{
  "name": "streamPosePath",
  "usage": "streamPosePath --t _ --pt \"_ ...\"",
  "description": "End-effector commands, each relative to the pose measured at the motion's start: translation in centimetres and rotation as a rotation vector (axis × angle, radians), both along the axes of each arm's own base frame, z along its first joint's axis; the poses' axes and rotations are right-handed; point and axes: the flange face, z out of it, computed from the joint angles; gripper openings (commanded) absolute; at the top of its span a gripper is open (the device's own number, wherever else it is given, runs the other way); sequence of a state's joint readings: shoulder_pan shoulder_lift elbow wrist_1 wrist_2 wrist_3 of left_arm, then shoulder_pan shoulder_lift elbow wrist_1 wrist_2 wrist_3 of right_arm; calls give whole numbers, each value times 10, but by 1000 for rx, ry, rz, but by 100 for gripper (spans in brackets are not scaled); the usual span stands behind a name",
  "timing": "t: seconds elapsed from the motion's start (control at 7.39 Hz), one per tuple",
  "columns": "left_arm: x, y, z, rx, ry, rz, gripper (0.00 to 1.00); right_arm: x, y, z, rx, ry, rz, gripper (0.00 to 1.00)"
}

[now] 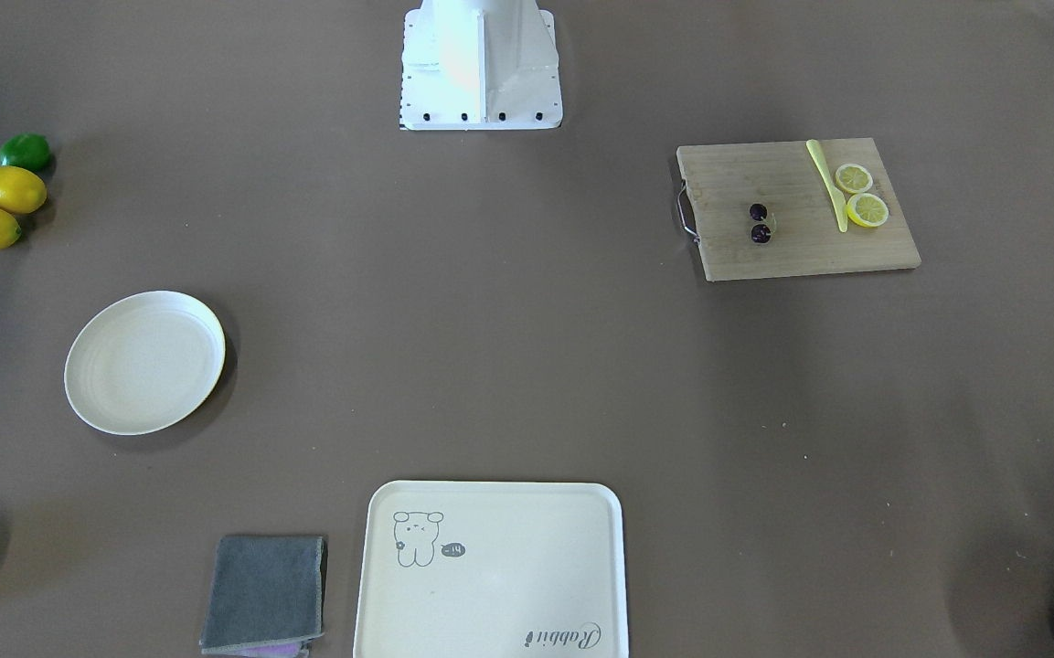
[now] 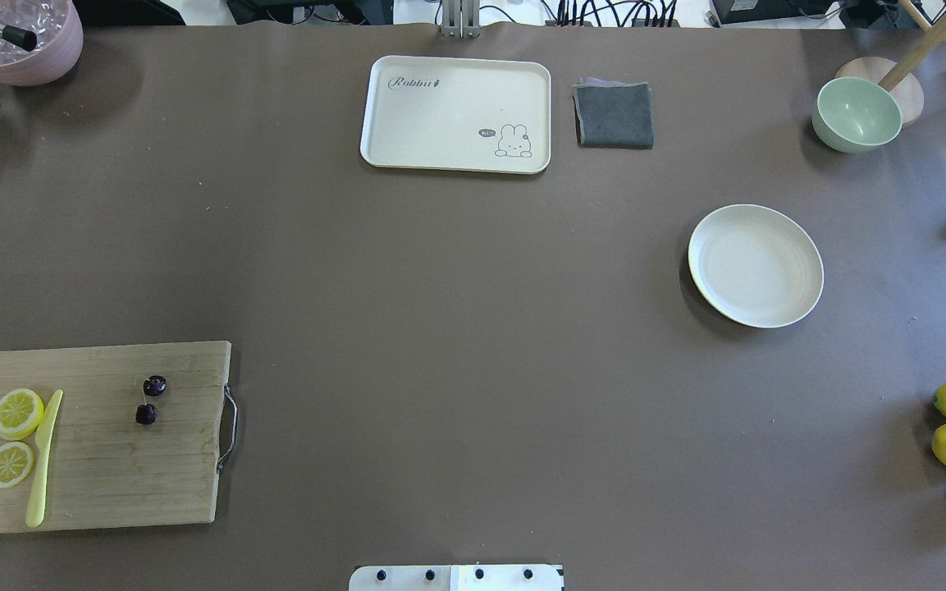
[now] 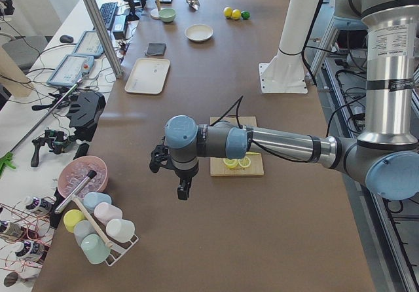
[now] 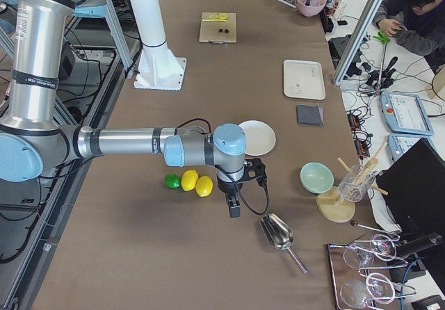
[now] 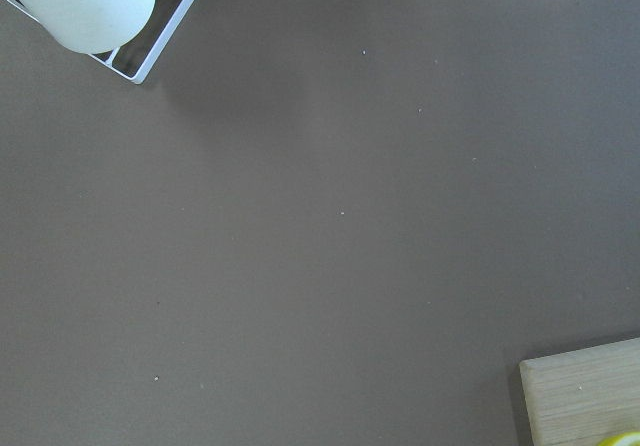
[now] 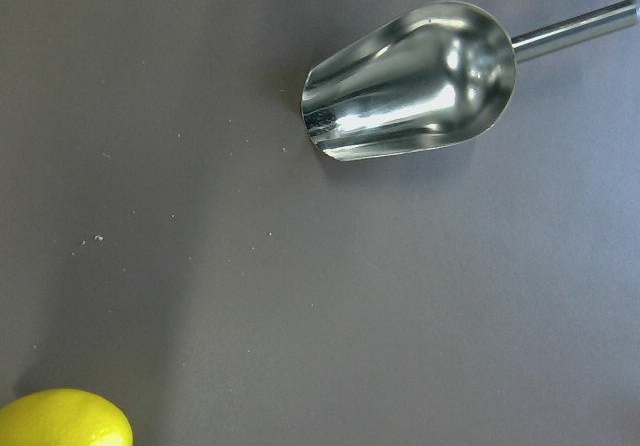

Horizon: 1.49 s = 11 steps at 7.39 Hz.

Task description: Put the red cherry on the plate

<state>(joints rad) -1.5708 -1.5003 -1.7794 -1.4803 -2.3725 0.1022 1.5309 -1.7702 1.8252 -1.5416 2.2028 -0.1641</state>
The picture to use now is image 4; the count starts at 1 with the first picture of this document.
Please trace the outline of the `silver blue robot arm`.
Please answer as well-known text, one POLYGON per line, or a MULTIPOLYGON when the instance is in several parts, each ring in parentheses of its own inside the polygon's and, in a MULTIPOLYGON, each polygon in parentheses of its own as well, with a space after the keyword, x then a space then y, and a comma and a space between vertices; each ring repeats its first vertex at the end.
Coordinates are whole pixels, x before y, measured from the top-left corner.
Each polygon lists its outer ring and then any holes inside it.
POLYGON ((1 117, 1 178, 22 182, 78 158, 161 154, 169 166, 217 169, 229 214, 240 216, 245 134, 235 124, 212 133, 197 129, 94 129, 54 121, 65 20, 104 17, 107 0, 17 0, 9 108, 1 117))

